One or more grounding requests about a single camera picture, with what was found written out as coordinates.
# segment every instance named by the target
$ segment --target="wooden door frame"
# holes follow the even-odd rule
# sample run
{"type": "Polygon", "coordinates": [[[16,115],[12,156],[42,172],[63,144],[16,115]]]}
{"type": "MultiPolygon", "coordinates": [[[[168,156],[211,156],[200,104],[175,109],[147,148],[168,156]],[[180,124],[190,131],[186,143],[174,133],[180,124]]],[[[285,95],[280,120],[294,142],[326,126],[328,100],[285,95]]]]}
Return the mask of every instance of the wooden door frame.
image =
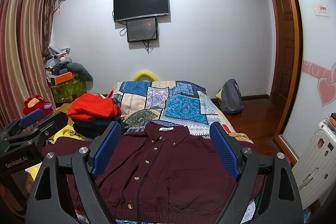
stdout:
{"type": "MultiPolygon", "coordinates": [[[[283,114],[281,116],[279,125],[274,135],[274,140],[281,146],[281,148],[286,148],[286,152],[288,152],[288,156],[292,159],[293,164],[296,163],[295,155],[290,151],[288,145],[284,143],[282,138],[280,138],[280,134],[283,133],[285,126],[288,122],[289,116],[293,109],[294,101],[296,98],[299,80],[301,75],[301,68],[302,68],[302,51],[303,51],[303,35],[302,35],[302,20],[301,20],[301,12],[299,6],[299,0],[290,0],[292,11],[293,11],[293,22],[294,22],[294,64],[293,64],[293,73],[292,73],[292,80],[289,88],[289,93],[286,101],[285,108],[283,110],[283,114]]],[[[274,13],[276,15],[276,7],[275,2],[273,0],[274,6],[274,13]]],[[[273,77],[273,84],[272,84],[272,91],[271,91],[271,98],[274,92],[274,84],[275,84],[275,77],[276,77],[276,70],[278,67],[278,49],[279,49],[279,39],[278,39],[278,28],[276,28],[276,36],[277,36],[277,46],[276,46],[276,61],[274,67],[274,77],[273,77]]]]}

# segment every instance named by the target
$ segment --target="blue textured pad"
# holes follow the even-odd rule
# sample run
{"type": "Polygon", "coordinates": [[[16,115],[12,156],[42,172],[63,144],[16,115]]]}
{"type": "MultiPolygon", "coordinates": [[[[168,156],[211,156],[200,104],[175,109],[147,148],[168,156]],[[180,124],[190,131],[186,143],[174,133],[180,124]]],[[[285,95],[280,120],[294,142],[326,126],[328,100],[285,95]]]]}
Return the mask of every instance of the blue textured pad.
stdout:
{"type": "Polygon", "coordinates": [[[111,159],[111,156],[116,148],[121,135],[121,127],[117,122],[111,129],[110,133],[100,146],[97,154],[94,158],[94,167],[91,171],[91,175],[96,179],[99,175],[105,172],[105,169],[111,159]]]}
{"type": "Polygon", "coordinates": [[[226,173],[233,176],[235,180],[238,180],[240,172],[238,170],[237,157],[231,150],[229,144],[224,139],[215,123],[212,123],[210,126],[210,138],[226,173]]]}
{"type": "Polygon", "coordinates": [[[43,110],[37,109],[33,112],[29,113],[28,115],[22,117],[19,122],[19,127],[21,129],[25,129],[31,126],[33,123],[37,122],[38,120],[42,119],[44,116],[43,110]]]}

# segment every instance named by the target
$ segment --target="human hand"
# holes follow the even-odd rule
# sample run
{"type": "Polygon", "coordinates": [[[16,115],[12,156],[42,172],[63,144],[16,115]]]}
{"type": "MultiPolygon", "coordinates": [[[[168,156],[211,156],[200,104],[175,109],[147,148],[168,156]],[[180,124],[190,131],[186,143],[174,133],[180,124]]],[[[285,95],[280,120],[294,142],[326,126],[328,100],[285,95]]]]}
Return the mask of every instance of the human hand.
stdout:
{"type": "MultiPolygon", "coordinates": [[[[34,180],[31,174],[26,172],[25,189],[28,193],[32,191],[33,184],[34,184],[34,180]]],[[[14,209],[14,206],[8,200],[8,197],[6,196],[6,188],[1,183],[0,183],[0,196],[2,197],[2,199],[4,200],[4,202],[6,203],[6,205],[8,206],[8,208],[13,214],[15,214],[16,216],[22,217],[16,212],[16,210],[14,209]]]]}

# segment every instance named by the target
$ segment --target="silver bolt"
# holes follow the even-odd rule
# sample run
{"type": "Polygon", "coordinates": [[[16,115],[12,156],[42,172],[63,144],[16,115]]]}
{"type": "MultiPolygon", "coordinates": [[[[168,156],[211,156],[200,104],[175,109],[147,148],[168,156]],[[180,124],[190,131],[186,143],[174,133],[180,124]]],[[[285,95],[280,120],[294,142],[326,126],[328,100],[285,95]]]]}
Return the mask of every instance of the silver bolt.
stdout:
{"type": "Polygon", "coordinates": [[[47,159],[51,159],[55,154],[53,152],[49,152],[45,157],[47,159]]]}
{"type": "Polygon", "coordinates": [[[285,158],[285,155],[284,155],[283,153],[279,152],[279,153],[277,154],[277,157],[278,157],[279,159],[284,159],[284,158],[285,158]]]}
{"type": "Polygon", "coordinates": [[[249,147],[244,147],[244,148],[243,148],[243,152],[244,152],[245,154],[251,154],[251,153],[252,153],[252,149],[249,148],[249,147]]]}
{"type": "Polygon", "coordinates": [[[79,153],[81,153],[81,154],[85,154],[87,151],[88,151],[87,147],[82,147],[82,148],[79,149],[79,153]]]}

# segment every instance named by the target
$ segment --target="stack of folded clothes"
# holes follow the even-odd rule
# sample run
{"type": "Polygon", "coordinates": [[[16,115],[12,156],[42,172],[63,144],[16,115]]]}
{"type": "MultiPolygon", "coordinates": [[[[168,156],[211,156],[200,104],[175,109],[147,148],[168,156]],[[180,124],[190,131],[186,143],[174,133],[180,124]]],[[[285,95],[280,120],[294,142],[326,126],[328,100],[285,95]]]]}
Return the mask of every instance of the stack of folded clothes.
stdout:
{"type": "Polygon", "coordinates": [[[74,130],[87,138],[102,135],[111,122],[120,120],[120,116],[121,110],[112,98],[103,99],[89,93],[77,98],[68,112],[74,130]]]}

